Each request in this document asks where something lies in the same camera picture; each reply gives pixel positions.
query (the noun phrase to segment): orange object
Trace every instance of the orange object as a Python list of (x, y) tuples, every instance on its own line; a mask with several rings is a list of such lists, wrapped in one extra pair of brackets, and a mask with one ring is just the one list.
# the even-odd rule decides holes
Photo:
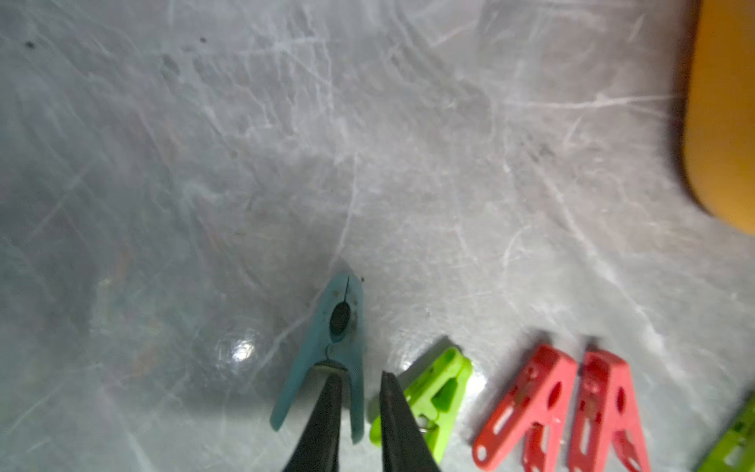
[(705, 208), (755, 235), (755, 3), (704, 0), (684, 166)]
[(525, 470), (553, 472), (576, 376), (570, 356), (540, 345), (475, 440), (477, 467), (494, 470), (525, 436)]
[(577, 405), (571, 472), (602, 472), (611, 443), (627, 469), (650, 472), (629, 364), (604, 350), (588, 352)]

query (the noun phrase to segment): clothespin hole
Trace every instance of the clothespin hole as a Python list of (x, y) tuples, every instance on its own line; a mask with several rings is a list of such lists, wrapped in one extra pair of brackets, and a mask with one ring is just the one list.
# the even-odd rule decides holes
[(484, 461), (488, 458), (488, 450), (484, 446), (477, 446), (475, 453), (478, 461)]
[(634, 457), (629, 458), (629, 463), (636, 472), (640, 472), (642, 470), (642, 468), (639, 466), (639, 462), (637, 462)]
[(552, 409), (554, 406), (556, 406), (556, 403), (558, 403), (559, 398), (561, 397), (561, 382), (553, 386), (553, 389), (550, 391), (550, 395), (548, 395), (548, 409)]
[(420, 431), (423, 433), (426, 433), (428, 431), (428, 426), (430, 425), (430, 419), (425, 415), (419, 415), (417, 417), (417, 426), (420, 428)]
[(726, 458), (723, 459), (723, 462), (724, 464), (736, 469), (743, 455), (744, 455), (744, 447), (742, 447), (741, 444), (738, 444), (734, 447), (734, 449), (732, 449), (729, 455), (727, 455)]
[(451, 404), (454, 402), (454, 396), (456, 390), (459, 387), (459, 382), (455, 378), (449, 379), (443, 387), (438, 390), (438, 393), (433, 395), (430, 402), (441, 412), (448, 412), (451, 409)]
[(618, 388), (618, 395), (616, 396), (616, 409), (622, 415), (624, 414), (624, 405), (627, 402), (627, 394), (624, 393), (624, 388)]
[(543, 426), (543, 433), (540, 436), (540, 450), (544, 454), (548, 452), (549, 439), (550, 439), (550, 426)]
[(580, 438), (580, 441), (579, 441), (579, 450), (582, 451), (582, 454), (585, 454), (585, 455), (587, 455), (587, 446), (590, 444), (590, 430), (591, 429), (592, 429), (592, 425), (590, 424), (590, 420), (585, 420), (584, 427), (582, 428), (582, 438)]
[(334, 341), (343, 337), (346, 327), (349, 325), (349, 319), (351, 318), (351, 308), (345, 301), (340, 302), (333, 309), (331, 314), (330, 330), (331, 338)]
[(514, 413), (514, 407), (509, 406), (504, 410), (504, 412), (501, 414), (501, 416), (498, 417), (498, 420), (493, 425), (493, 434), (498, 435), (498, 433), (501, 432), (502, 429), (504, 429), (504, 425), (506, 424), (506, 421), (509, 421), (509, 418), (511, 418), (511, 415)]

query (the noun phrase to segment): blue clothespin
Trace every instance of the blue clothespin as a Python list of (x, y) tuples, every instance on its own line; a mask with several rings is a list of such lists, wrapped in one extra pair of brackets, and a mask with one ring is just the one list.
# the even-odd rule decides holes
[(364, 294), (353, 274), (340, 273), (320, 295), (317, 311), (304, 345), (288, 373), (270, 425), (280, 429), (308, 371), (314, 366), (344, 369), (351, 393), (351, 440), (357, 444), (365, 433), (365, 382), (362, 355), (365, 346)]

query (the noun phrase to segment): clothespin jaw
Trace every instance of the clothespin jaw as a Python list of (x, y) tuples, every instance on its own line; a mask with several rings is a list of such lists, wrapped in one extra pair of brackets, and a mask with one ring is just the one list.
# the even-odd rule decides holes
[[(414, 417), (427, 420), (424, 439), (438, 464), (451, 438), (471, 375), (472, 362), (459, 349), (450, 347), (404, 390)], [(380, 416), (372, 423), (370, 440), (376, 446), (382, 443)]]
[(577, 399), (569, 470), (602, 472), (611, 443), (631, 472), (650, 472), (629, 364), (608, 351), (588, 352)]
[(340, 273), (320, 295), (310, 332), (288, 373), (270, 425), (280, 429), (308, 371), (315, 365), (343, 369), (349, 378), (351, 440), (365, 433), (365, 393), (362, 357), (365, 347), (364, 294), (359, 277)]
[(755, 470), (755, 393), (726, 431), (698, 472), (753, 472)]
[(541, 344), (475, 440), (477, 467), (494, 470), (524, 436), (525, 470), (553, 472), (576, 375), (569, 355)]

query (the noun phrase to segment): dark spot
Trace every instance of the dark spot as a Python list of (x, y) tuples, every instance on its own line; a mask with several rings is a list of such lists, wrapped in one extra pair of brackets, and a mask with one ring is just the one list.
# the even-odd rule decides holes
[(307, 13), (305, 13), (304, 9), (299, 7), (294, 11), (293, 17), (291, 18), (291, 26), (294, 30), (293, 32), (299, 32), (301, 31), (304, 33), (305, 36), (312, 37), (315, 35), (315, 32), (312, 31), (309, 25), (309, 19), (307, 18)]
[(540, 145), (540, 155), (541, 156), (556, 157), (556, 154), (553, 152), (553, 150), (547, 144), (541, 144)]
[(180, 68), (178, 67), (178, 64), (175, 60), (173, 60), (173, 57), (171, 57), (169, 54), (163, 54), (162, 55), (162, 65), (165, 66), (166, 69), (173, 72), (173, 74), (179, 76), (181, 74)]

